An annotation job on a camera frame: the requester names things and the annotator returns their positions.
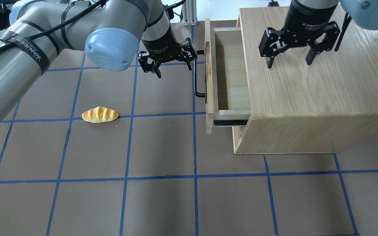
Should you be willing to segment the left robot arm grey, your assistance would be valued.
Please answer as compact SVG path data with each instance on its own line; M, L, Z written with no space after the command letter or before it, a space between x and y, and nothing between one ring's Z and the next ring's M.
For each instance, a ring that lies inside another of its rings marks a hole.
M178 43L172 10L160 0L99 0L85 7L21 0L0 31L0 123L64 49L84 51L97 66L124 71L136 58L145 72L160 77L162 63L188 68L198 51Z

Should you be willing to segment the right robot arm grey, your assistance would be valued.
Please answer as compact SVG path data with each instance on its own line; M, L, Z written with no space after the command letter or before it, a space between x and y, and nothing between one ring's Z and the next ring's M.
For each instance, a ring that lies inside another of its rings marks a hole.
M363 29L378 30L378 0L292 0L284 26L265 29L260 55L271 68L277 55L309 46L305 60L311 65L321 52L339 50L351 21Z

